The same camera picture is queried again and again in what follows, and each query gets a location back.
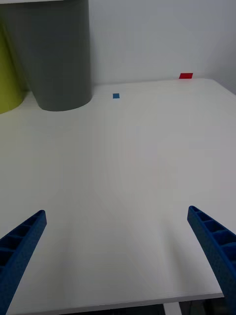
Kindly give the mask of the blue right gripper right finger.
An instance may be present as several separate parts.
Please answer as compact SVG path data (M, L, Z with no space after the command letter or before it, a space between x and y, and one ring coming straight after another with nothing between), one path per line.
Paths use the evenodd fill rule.
M236 235L195 206L189 222L220 285L230 314L236 313Z

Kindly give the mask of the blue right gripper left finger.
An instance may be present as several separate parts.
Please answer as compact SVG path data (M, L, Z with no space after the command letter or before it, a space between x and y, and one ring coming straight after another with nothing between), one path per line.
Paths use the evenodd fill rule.
M0 239L0 314L7 313L46 225L40 210Z

